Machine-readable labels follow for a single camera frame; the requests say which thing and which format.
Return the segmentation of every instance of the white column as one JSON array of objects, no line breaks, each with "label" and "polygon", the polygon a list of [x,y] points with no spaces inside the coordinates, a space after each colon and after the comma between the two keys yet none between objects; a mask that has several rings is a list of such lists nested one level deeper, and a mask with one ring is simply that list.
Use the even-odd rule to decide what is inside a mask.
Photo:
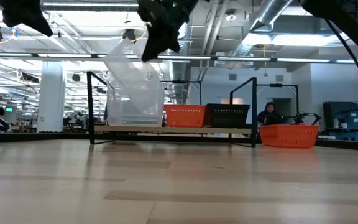
[{"label": "white column", "polygon": [[66,77],[63,62],[43,63],[37,132],[63,131]]}]

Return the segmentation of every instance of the orange basket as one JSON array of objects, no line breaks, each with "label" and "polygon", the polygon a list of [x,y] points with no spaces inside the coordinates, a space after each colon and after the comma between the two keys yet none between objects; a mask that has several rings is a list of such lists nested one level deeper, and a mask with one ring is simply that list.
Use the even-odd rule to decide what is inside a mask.
[{"label": "orange basket", "polygon": [[202,128],[205,105],[164,105],[168,127]]},{"label": "orange basket", "polygon": [[259,127],[259,133],[266,146],[306,149],[316,144],[318,128],[315,125],[268,125]]}]

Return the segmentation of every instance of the transparent plastic container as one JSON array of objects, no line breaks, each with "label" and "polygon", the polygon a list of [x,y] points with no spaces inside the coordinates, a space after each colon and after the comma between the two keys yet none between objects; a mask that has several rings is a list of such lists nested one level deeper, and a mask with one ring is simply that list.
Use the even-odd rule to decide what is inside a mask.
[{"label": "transparent plastic container", "polygon": [[155,96],[163,90],[160,75],[150,63],[130,60],[126,56],[135,54],[140,58],[143,47],[125,39],[104,59],[115,84],[125,91],[139,111],[147,111],[156,104],[158,98]]},{"label": "transparent plastic container", "polygon": [[136,54],[140,58],[141,53],[137,44],[124,40],[104,59],[111,73],[107,80],[108,125],[162,125],[164,91],[159,74],[151,64],[126,57]]},{"label": "transparent plastic container", "polygon": [[145,111],[139,111],[136,102],[131,100],[127,91],[109,81],[108,85],[108,125],[111,126],[156,126],[161,127],[163,118],[163,91],[155,92],[154,103]]}]

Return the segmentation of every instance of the woman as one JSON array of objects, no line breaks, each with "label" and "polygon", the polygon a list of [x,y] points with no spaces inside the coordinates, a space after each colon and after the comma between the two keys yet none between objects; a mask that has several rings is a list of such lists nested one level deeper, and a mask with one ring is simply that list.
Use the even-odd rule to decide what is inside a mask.
[{"label": "woman", "polygon": [[273,125],[281,124],[284,122],[283,116],[275,111],[275,105],[273,102],[268,102],[265,106],[265,110],[258,114],[258,124],[260,125]]}]

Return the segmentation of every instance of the wooden floor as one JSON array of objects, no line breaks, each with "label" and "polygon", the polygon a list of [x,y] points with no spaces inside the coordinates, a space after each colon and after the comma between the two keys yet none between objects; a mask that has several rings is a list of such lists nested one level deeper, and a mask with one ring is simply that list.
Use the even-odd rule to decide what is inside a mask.
[{"label": "wooden floor", "polygon": [[358,151],[0,144],[0,224],[358,224]]}]

